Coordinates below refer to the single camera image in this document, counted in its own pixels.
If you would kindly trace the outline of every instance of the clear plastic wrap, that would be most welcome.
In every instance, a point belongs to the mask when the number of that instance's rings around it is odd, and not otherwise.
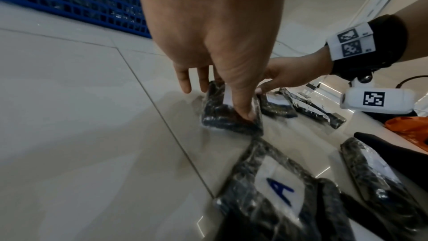
[[[323,241],[355,241],[354,232],[335,183],[319,178],[317,224]]]
[[[286,98],[281,92],[268,92],[259,95],[262,114],[276,118],[295,118],[297,112],[291,104],[291,99]]]
[[[252,140],[214,204],[244,217],[266,240],[321,240],[316,180],[260,138]]]
[[[202,124],[208,127],[226,129],[251,136],[263,135],[263,124],[259,99],[254,96],[252,106],[256,112],[254,122],[243,119],[231,104],[231,94],[225,97],[226,85],[211,81],[204,101]]]
[[[289,97],[293,103],[294,108],[297,112],[302,113],[314,120],[319,122],[326,122],[334,129],[339,128],[342,124],[346,122],[346,119],[337,114],[327,112],[324,108],[314,104],[310,100],[299,97],[293,93],[290,93],[286,88],[281,88],[280,92]]]
[[[427,215],[375,150],[352,137],[341,145],[341,154],[367,205],[399,230],[427,227]]]

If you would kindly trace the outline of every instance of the black wrist brace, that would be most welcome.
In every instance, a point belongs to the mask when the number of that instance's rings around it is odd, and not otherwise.
[[[356,77],[389,67],[400,60],[407,47],[408,39],[403,21],[395,15],[384,15],[368,24],[373,31],[375,51],[335,60],[331,75],[351,81]]]

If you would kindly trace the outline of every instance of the black cable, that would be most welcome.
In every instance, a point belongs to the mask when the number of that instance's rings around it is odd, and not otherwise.
[[[401,86],[404,84],[404,83],[406,83],[407,81],[410,81],[410,80],[412,80],[412,79],[416,79],[416,78],[421,78],[421,77],[428,77],[428,75],[418,75],[418,76],[413,76],[413,77],[411,77],[411,78],[408,78],[408,79],[406,79],[406,80],[403,80],[403,81],[401,81],[395,88],[396,89],[399,89],[399,88],[401,88]]]

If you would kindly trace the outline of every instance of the wrist-mounted device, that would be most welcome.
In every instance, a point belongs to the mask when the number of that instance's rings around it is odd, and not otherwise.
[[[369,75],[399,61],[407,47],[408,32],[395,15],[384,15],[327,39],[332,75],[348,81]]]

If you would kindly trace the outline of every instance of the orange object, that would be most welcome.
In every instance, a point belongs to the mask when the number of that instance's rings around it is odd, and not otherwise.
[[[397,117],[385,127],[428,152],[428,117]]]

